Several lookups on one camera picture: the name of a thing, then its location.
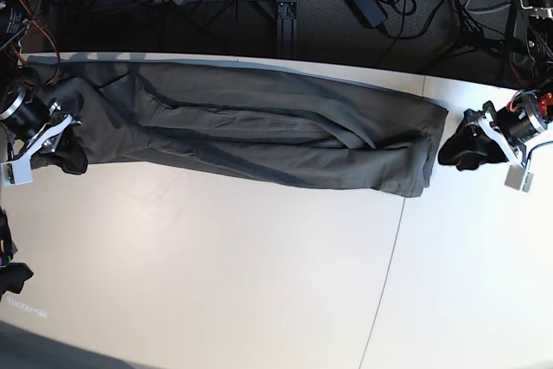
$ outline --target black cable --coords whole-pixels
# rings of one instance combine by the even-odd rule
[[[232,5],[234,0],[229,0],[213,17],[204,25],[206,29],[209,29]]]
[[[228,46],[215,34],[211,33],[209,30],[202,28],[200,25],[198,25],[196,22],[194,22],[191,18],[186,16],[184,13],[182,13],[176,4],[173,2],[165,2],[162,1],[162,4],[164,5],[172,5],[174,7],[175,13],[180,16],[186,23],[188,23],[190,26],[192,26],[194,29],[196,29],[198,32],[203,34],[205,37],[210,39],[211,41],[214,41],[220,48],[222,48],[226,54],[231,54],[230,49]]]
[[[462,5],[461,5],[461,10],[457,10],[454,7],[454,5],[451,5],[451,10],[457,15],[462,15],[462,17],[465,19],[465,23],[467,24],[467,26],[473,31],[483,32],[482,29],[485,28],[485,29],[491,30],[492,32],[496,32],[502,35],[503,37],[506,37],[503,32],[494,28],[490,28],[489,26],[486,26],[485,24],[478,22],[476,19],[474,19],[474,17],[470,13],[468,13],[468,11]]]
[[[406,15],[406,16],[411,16],[413,14],[415,14],[416,12],[416,9],[418,8],[418,5],[416,4],[416,1],[415,0],[410,0],[411,2],[411,6],[408,10],[400,10],[398,7],[397,7],[397,4],[401,2],[401,0],[380,0],[380,2],[384,3],[384,4],[387,4],[388,6],[390,6],[391,8],[394,9],[394,11],[396,13],[398,13],[399,15]]]
[[[427,18],[426,22],[424,23],[423,27],[421,28],[421,30],[419,32],[417,32],[416,34],[414,35],[405,35],[405,36],[399,36],[397,39],[399,41],[411,41],[411,40],[414,40],[414,39],[418,39],[420,38],[421,36],[424,36],[429,28],[430,28],[430,25],[432,24],[432,22],[434,21],[434,18],[436,16],[436,14],[438,13],[438,10],[443,6],[443,4],[445,3],[446,0],[440,0],[437,5],[430,11],[430,14],[429,14],[429,17]],[[380,30],[380,32],[390,38],[390,39],[396,39],[396,36],[393,36],[393,35],[390,35],[387,31],[386,31],[386,28],[383,25],[380,25],[378,27],[378,30]]]
[[[553,144],[553,141],[550,141],[550,142],[545,142],[534,146],[532,150],[530,150],[530,152],[528,153],[528,158],[526,159],[526,168],[528,169],[530,167],[532,156],[534,155],[534,151],[541,149],[542,147],[545,147],[545,146],[550,146],[552,144]]]
[[[42,6],[42,0],[37,0],[36,1],[36,7],[35,7],[35,10],[33,11],[33,15],[30,16],[30,19],[31,20],[34,20],[36,19],[36,17],[38,16],[39,12],[41,11],[41,6]],[[6,49],[10,44],[11,42],[13,41],[18,41],[19,40],[19,36],[24,36],[25,35],[25,32],[26,30],[29,29],[29,26],[26,24],[26,23],[23,23],[23,25],[17,30],[17,32],[11,36],[1,47],[0,47],[0,52],[4,51],[4,49]]]
[[[553,52],[551,51],[550,46],[547,44],[547,42],[543,39],[543,37],[537,32],[537,30],[532,26],[530,19],[528,16],[523,14],[524,22],[526,23],[526,27],[530,30],[530,32],[534,35],[536,38],[536,41],[538,41],[543,49],[545,50],[546,54],[548,55],[550,60],[553,60]]]
[[[76,26],[69,26],[69,27],[66,27],[66,28],[64,28],[61,32],[62,32],[63,34],[70,34],[70,33],[74,32],[74,31],[77,30],[77,29],[86,28],[86,27],[89,26],[89,25],[94,25],[94,24],[96,24],[96,23],[98,23],[98,22],[101,22],[101,21],[103,21],[104,19],[106,19],[106,18],[108,18],[108,17],[110,17],[110,16],[117,15],[117,14],[119,14],[119,13],[126,12],[127,10],[134,9],[134,8],[136,8],[137,6],[147,6],[146,3],[152,3],[152,2],[153,2],[153,0],[144,0],[144,1],[142,1],[142,2],[133,3],[132,5],[127,6],[126,8],[113,10],[113,11],[111,11],[110,13],[107,13],[107,14],[105,14],[105,15],[102,15],[102,16],[100,16],[100,17],[97,18],[97,19],[94,19],[94,20],[85,20],[84,22],[82,22],[82,23],[80,23],[80,24],[78,24],[78,25],[76,25]]]
[[[400,39],[401,37],[401,34],[404,32],[404,28],[405,28],[405,17],[407,16],[407,14],[405,13],[405,9],[407,7],[407,0],[404,0],[404,9],[402,11],[402,13],[400,13],[401,15],[401,29],[399,30],[399,33],[397,34],[397,36],[394,37],[394,40],[392,41],[392,43],[390,44],[390,46],[380,55],[380,57],[376,60],[376,62],[374,63],[374,65],[372,66],[373,68],[377,68],[380,63],[384,60],[384,58],[386,57],[386,55],[391,51],[392,48],[394,48],[394,46],[396,45],[397,41]]]

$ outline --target table surface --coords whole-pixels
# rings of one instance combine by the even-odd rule
[[[467,108],[512,96],[309,62],[63,58],[263,67],[382,86],[449,108],[444,140]],[[3,192],[17,260],[35,276],[5,297],[27,311],[4,301],[0,320],[162,368],[552,367],[551,147],[535,156],[529,194],[503,186],[506,165],[459,173],[436,164],[431,187],[409,200],[148,163],[92,166],[81,177],[42,169],[32,185]]]

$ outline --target floor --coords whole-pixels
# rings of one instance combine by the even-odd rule
[[[416,1],[418,10],[405,20],[404,35],[417,33],[439,2]],[[474,0],[472,7],[482,8],[507,1],[509,0]],[[199,8],[189,5],[182,9],[183,13],[191,16],[198,25],[208,29],[214,36],[199,32],[179,14],[171,15],[147,7],[129,9],[100,20],[97,17],[82,16],[77,26],[83,22],[93,24],[77,30],[74,29],[73,22],[73,26],[68,24],[57,35],[62,49],[66,51],[161,51],[274,58],[276,29],[247,4],[241,4],[238,10],[231,7],[212,21],[225,6],[228,5],[206,3]],[[391,34],[397,34],[401,18],[390,8],[387,9],[390,17],[385,25]],[[477,19],[493,29],[503,31],[506,16],[507,11],[502,11],[478,16]],[[399,41],[380,67],[421,73],[432,58],[451,44],[456,34],[456,17],[448,4],[444,4],[426,35],[414,41]],[[491,38],[500,36],[489,30],[486,30],[486,34]],[[391,40],[377,30],[361,27],[342,0],[299,0],[298,60],[374,67],[378,57],[390,44]],[[428,74],[488,85],[514,85],[511,76],[499,77],[499,63],[482,53],[445,60],[430,68]]]
[[[447,106],[444,140],[468,107],[512,95],[307,62],[73,59],[277,67],[388,87]],[[408,200],[145,163],[95,166],[82,177],[39,170],[32,185],[7,189],[3,206],[18,259],[35,270],[12,298],[46,318],[12,301],[0,304],[0,320],[160,368],[546,369],[553,235],[540,210],[552,156],[544,148],[536,157],[529,194],[503,186],[503,165],[465,173],[435,166],[431,187]]]

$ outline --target motor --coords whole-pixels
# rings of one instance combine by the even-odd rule
[[[7,160],[0,162],[0,184],[4,187],[32,182],[32,165],[38,159],[73,175],[84,174],[88,167],[85,151],[73,134],[80,120],[55,101],[42,101],[41,77],[20,54],[20,40],[30,26],[43,33],[56,51],[52,36],[38,22],[41,0],[37,3],[32,11],[29,0],[0,0],[0,125],[7,150]],[[55,82],[58,69],[48,84]],[[17,140],[22,146],[15,152]],[[16,252],[8,218],[0,208],[0,300],[6,291],[20,293],[33,276],[26,264],[13,262]]]
[[[481,111],[466,110],[457,131],[442,146],[438,162],[460,171],[509,162],[506,186],[528,192],[533,150],[529,152],[526,143],[548,130],[551,121],[553,79],[548,79],[535,89],[517,92],[499,111],[491,102]]]

